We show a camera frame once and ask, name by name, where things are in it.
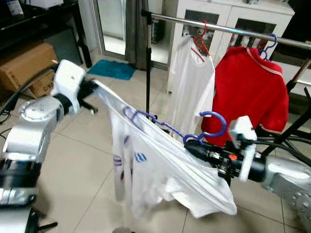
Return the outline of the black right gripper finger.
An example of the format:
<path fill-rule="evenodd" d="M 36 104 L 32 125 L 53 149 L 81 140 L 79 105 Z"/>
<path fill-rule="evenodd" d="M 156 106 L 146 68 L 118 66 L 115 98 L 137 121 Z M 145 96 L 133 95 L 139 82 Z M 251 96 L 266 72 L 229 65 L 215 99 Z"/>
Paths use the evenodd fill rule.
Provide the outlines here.
<path fill-rule="evenodd" d="M 208 158 L 209 150 L 202 146 L 185 146 L 185 149 L 189 151 L 196 158 Z"/>
<path fill-rule="evenodd" d="M 200 141 L 190 138 L 185 142 L 185 149 L 189 152 L 209 152 L 209 146 Z"/>

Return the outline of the purple plastic hanger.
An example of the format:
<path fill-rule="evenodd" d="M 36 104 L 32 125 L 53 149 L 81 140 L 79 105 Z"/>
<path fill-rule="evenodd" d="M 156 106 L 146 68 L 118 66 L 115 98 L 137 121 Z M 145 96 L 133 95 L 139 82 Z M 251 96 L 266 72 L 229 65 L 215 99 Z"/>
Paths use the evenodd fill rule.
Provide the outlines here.
<path fill-rule="evenodd" d="M 268 50 L 275 47 L 277 44 L 278 44 L 278 36 L 275 34 L 275 33 L 270 33 L 269 34 L 271 36 L 271 38 L 273 39 L 272 40 L 272 44 L 271 45 L 268 45 L 266 44 L 266 46 L 259 51 L 258 53 L 258 56 L 260 56 L 260 58 L 262 58 L 263 60 L 266 60 L 266 61 L 270 61 L 271 59 L 269 58 L 269 55 L 268 55 Z"/>
<path fill-rule="evenodd" d="M 202 132 L 198 135 L 195 134 L 184 134 L 181 131 L 177 130 L 175 127 L 173 127 L 171 124 L 164 122 L 164 121 L 158 121 L 155 115 L 152 115 L 150 113 L 147 113 L 146 111 L 143 110 L 135 110 L 129 106 L 125 107 L 122 111 L 123 115 L 127 118 L 129 118 L 129 120 L 135 125 L 137 126 L 139 129 L 140 127 L 135 123 L 135 118 L 137 118 L 138 115 L 144 116 L 145 118 L 147 118 L 147 120 L 149 120 L 149 122 L 152 122 L 155 125 L 160 125 L 160 126 L 164 126 L 165 128 L 169 129 L 169 131 L 173 131 L 173 133 L 177 134 L 178 136 L 180 136 L 182 138 L 182 142 L 184 142 L 184 144 L 186 144 L 187 142 L 189 142 L 189 140 L 195 140 L 198 141 L 198 143 L 202 146 L 204 144 L 206 144 L 205 141 L 203 141 L 203 139 L 205 137 L 220 137 L 222 135 L 224 135 L 224 133 L 226 132 L 226 127 L 227 127 L 227 122 L 225 120 L 225 118 L 220 115 L 219 113 L 213 112 L 213 111 L 204 111 L 204 112 L 200 112 L 199 116 L 200 117 L 214 117 L 217 120 L 219 120 L 220 122 L 220 129 L 217 133 L 207 133 L 207 132 Z"/>

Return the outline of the white printed t-shirt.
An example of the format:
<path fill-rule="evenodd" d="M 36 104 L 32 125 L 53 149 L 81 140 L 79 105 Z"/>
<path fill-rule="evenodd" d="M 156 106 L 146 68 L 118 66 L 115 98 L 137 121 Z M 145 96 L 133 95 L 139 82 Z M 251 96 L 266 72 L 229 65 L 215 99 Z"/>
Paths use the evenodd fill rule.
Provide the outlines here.
<path fill-rule="evenodd" d="M 109 115 L 116 199 L 135 218 L 151 215 L 165 200 L 179 202 L 195 218 L 237 213 L 231 189 L 216 168 L 195 158 L 106 85 L 96 82 L 93 93 Z"/>

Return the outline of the red plastic hanger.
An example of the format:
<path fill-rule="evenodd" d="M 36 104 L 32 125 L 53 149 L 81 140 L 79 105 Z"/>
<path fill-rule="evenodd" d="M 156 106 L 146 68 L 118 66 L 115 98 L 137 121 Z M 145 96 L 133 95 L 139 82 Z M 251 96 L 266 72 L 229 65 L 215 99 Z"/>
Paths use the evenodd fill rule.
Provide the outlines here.
<path fill-rule="evenodd" d="M 209 50 L 207 49 L 205 42 L 204 42 L 204 36 L 206 35 L 206 33 L 208 32 L 208 27 L 207 27 L 207 22 L 206 20 L 202 20 L 202 23 L 204 24 L 204 28 L 202 33 L 198 36 L 191 36 L 191 38 L 193 39 L 193 42 L 195 44 L 195 49 L 191 48 L 191 50 L 197 55 L 199 56 L 199 58 L 204 61 L 204 56 L 201 54 L 201 52 L 204 52 L 207 54 L 207 56 L 210 56 Z"/>

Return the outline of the teal floor mat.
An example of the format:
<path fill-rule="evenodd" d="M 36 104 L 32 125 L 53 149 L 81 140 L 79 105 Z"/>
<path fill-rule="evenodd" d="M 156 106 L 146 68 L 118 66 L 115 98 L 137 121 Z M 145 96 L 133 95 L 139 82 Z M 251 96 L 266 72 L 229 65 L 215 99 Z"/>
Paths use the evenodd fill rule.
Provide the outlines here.
<path fill-rule="evenodd" d="M 135 71 L 136 69 L 129 64 L 102 59 L 96 62 L 87 73 L 118 80 L 130 80 Z"/>

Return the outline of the grey box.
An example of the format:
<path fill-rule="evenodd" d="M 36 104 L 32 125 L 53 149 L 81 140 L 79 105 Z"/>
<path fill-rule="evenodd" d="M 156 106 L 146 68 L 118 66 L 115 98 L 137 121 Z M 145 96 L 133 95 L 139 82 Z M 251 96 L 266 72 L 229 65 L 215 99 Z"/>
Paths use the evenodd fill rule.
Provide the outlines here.
<path fill-rule="evenodd" d="M 83 63 L 73 29 L 64 28 L 57 30 L 45 36 L 44 42 L 53 47 L 58 60 L 69 60 L 78 65 Z"/>

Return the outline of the plain white t-shirt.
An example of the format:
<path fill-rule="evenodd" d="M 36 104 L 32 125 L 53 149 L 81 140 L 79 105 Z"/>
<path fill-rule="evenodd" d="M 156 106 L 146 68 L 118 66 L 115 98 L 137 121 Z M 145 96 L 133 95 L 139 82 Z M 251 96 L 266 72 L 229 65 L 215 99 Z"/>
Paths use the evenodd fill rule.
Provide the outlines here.
<path fill-rule="evenodd" d="M 212 57 L 202 55 L 189 35 L 173 46 L 168 83 L 172 93 L 170 124 L 181 133 L 195 133 L 202 120 L 199 114 L 212 109 L 215 66 Z"/>

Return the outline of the brown cardboard box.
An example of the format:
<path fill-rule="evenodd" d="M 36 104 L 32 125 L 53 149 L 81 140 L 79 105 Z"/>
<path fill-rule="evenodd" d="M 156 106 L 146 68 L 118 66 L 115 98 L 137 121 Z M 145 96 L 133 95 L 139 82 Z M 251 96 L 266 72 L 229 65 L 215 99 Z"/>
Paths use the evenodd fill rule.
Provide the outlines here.
<path fill-rule="evenodd" d="M 34 97 L 49 95 L 53 89 L 55 73 L 49 71 L 53 61 L 58 57 L 53 46 L 45 42 L 37 42 L 22 47 L 22 49 L 0 58 L 0 88 L 16 91 L 25 82 L 40 71 L 46 73 L 28 87 Z"/>

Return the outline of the glass door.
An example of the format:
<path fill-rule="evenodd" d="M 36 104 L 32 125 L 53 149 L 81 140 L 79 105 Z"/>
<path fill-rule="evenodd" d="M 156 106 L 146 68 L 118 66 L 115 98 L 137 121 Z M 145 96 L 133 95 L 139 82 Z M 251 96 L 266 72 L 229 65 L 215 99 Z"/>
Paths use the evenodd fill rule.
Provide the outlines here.
<path fill-rule="evenodd" d="M 125 60 L 126 0 L 91 0 L 91 7 L 101 53 Z"/>

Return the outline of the red collared shirt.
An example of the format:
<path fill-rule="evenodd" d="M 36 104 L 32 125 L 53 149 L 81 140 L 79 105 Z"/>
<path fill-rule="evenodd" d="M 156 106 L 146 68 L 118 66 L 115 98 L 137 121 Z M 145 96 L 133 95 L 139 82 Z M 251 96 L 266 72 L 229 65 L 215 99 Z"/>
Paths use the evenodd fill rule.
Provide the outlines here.
<path fill-rule="evenodd" d="M 242 116 L 281 133 L 289 117 L 289 94 L 282 67 L 260 58 L 256 48 L 230 47 L 215 68 L 212 111 L 229 124 Z"/>

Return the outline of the grey curtain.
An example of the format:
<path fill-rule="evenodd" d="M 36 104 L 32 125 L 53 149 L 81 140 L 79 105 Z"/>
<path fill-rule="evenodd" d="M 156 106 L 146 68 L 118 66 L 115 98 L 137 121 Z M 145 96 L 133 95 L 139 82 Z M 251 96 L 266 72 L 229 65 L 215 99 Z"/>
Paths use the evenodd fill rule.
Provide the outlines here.
<path fill-rule="evenodd" d="M 126 0 L 125 7 L 125 56 L 126 61 L 136 69 L 146 69 L 146 42 L 149 30 L 142 10 L 149 9 L 148 0 Z"/>

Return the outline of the black table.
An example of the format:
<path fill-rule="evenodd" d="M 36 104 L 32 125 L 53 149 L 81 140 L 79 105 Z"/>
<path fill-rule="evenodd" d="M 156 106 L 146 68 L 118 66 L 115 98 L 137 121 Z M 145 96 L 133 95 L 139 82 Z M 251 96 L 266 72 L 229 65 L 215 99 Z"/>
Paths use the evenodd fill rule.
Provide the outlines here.
<path fill-rule="evenodd" d="M 69 0 L 48 10 L 22 3 L 20 6 L 23 14 L 13 15 L 7 0 L 0 0 L 0 56 L 40 39 L 47 29 L 62 27 L 71 16 L 75 23 L 76 44 L 82 51 L 84 64 L 87 68 L 93 66 L 78 0 Z"/>

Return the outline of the metal clothes rack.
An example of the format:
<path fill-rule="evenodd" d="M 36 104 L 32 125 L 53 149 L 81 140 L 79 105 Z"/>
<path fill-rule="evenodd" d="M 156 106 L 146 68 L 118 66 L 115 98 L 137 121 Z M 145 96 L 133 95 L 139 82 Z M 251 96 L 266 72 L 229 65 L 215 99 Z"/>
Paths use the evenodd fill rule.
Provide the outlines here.
<path fill-rule="evenodd" d="M 154 19 L 173 22 L 175 24 L 184 24 L 184 25 L 191 25 L 191 26 L 204 26 L 202 22 L 189 20 L 186 18 L 176 18 L 176 17 L 169 17 L 162 14 L 155 14 L 151 13 L 150 11 L 142 10 L 141 12 L 142 16 L 146 18 L 147 20 L 147 29 L 149 30 L 149 35 L 147 36 L 147 42 L 146 42 L 146 111 L 149 111 L 150 107 L 150 88 L 151 88 L 151 69 L 153 68 L 152 65 L 152 49 L 151 49 L 151 29 L 153 27 L 153 21 Z M 213 29 L 216 31 L 222 31 L 224 33 L 232 33 L 232 34 L 238 34 L 243 36 L 248 36 L 252 38 L 258 38 L 262 40 L 272 41 L 273 38 L 270 35 L 267 34 L 261 34 L 261 33 L 254 33 L 251 31 L 244 31 L 241 29 L 235 29 L 220 25 L 214 25 L 207 23 L 208 29 Z M 278 44 L 288 45 L 291 47 L 297 47 L 302 49 L 311 50 L 311 42 L 300 42 L 291 40 L 288 38 L 278 37 Z M 287 140 L 294 140 L 295 138 L 308 138 L 311 139 L 311 133 L 307 133 L 304 131 L 299 130 L 299 128 L 307 121 L 309 121 L 311 116 L 311 109 L 308 108 L 306 111 L 306 115 L 300 116 L 284 133 L 278 135 L 276 137 L 276 140 L 274 142 L 276 144 L 282 144 L 282 142 L 286 142 Z"/>

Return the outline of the low white glass-door cabinet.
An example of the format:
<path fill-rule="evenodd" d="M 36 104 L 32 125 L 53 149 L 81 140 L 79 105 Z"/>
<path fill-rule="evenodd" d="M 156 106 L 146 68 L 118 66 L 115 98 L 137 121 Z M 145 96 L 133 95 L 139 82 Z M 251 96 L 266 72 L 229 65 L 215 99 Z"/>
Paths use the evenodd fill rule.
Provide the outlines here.
<path fill-rule="evenodd" d="M 178 0 L 172 16 L 281 37 L 294 10 L 281 0 L 258 0 L 256 4 L 247 4 L 245 0 Z M 213 29 L 203 40 L 215 65 L 230 47 L 267 50 L 267 56 L 272 56 L 275 49 L 273 42 Z"/>

